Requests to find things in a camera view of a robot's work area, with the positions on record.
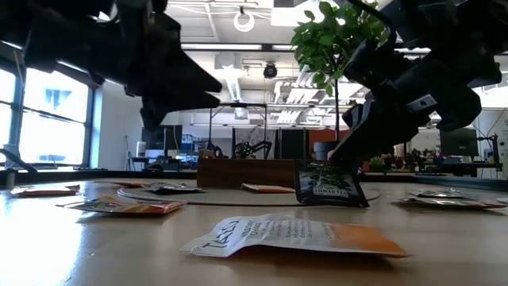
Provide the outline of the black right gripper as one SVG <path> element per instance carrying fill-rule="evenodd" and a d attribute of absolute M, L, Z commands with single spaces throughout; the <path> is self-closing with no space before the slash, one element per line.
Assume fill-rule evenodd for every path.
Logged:
<path fill-rule="evenodd" d="M 369 92 L 363 104 L 343 113 L 349 131 L 330 152 L 333 162 L 354 162 L 410 141 L 432 112 L 441 116 L 441 129 L 464 127 L 481 110 L 474 88 L 502 80 L 499 64 L 484 44 L 456 51 L 439 48 L 409 60 L 374 39 L 353 53 L 344 75 Z"/>

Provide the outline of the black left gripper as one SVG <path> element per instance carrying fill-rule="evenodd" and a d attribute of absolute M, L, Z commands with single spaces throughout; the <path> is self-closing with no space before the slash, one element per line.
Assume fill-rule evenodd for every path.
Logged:
<path fill-rule="evenodd" d="M 168 0 L 116 0 L 114 5 L 128 53 L 124 89 L 128 96 L 142 97 L 145 129 L 157 129 L 175 111 L 219 106 L 209 94 L 177 95 L 178 90 L 219 92 L 222 84 L 179 47 L 181 25 L 165 14 Z"/>

